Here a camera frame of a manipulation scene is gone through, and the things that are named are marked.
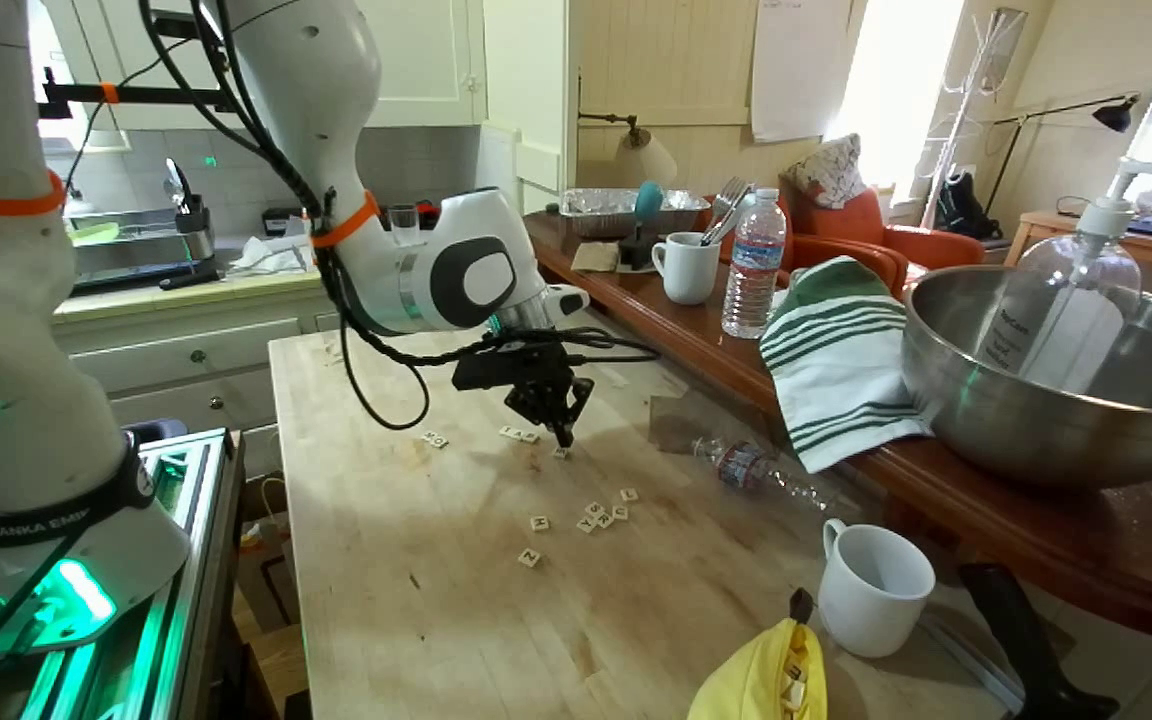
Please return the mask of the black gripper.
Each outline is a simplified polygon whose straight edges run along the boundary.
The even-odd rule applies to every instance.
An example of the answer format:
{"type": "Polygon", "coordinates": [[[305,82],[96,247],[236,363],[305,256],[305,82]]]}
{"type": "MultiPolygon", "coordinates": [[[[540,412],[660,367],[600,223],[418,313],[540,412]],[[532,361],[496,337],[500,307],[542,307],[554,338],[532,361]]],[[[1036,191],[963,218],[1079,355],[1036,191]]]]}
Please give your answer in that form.
{"type": "Polygon", "coordinates": [[[542,422],[558,447],[570,447],[570,428],[593,394],[593,379],[570,372],[554,338],[507,338],[463,355],[452,372],[457,387],[507,385],[507,409],[542,422]]]}

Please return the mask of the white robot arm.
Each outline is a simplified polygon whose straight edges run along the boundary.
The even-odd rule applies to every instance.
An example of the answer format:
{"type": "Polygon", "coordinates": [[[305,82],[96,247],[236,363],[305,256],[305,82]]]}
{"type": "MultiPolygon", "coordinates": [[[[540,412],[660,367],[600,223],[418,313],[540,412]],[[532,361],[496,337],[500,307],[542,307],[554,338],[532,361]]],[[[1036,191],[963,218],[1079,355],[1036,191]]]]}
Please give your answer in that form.
{"type": "MultiPolygon", "coordinates": [[[[416,232],[385,223],[355,169],[378,49],[355,0],[190,0],[142,7],[152,105],[187,105],[290,186],[349,332],[385,349],[468,328],[459,387],[568,434],[589,405],[558,318],[584,294],[540,276],[515,209],[459,191],[416,232]]],[[[0,0],[0,654],[102,636],[190,557],[136,430],[57,338],[57,307],[126,271],[72,238],[66,180],[42,161],[32,0],[0,0]]]]}

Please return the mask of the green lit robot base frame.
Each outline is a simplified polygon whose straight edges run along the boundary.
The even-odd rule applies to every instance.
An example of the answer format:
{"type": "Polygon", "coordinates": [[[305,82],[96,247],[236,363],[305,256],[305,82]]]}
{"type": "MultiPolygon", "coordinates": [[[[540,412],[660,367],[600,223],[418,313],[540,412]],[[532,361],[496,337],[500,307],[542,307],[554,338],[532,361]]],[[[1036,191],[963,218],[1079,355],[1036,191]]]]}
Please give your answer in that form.
{"type": "Polygon", "coordinates": [[[90,524],[0,548],[0,720],[205,720],[236,553],[241,444],[187,430],[141,447],[171,548],[90,524]]]}

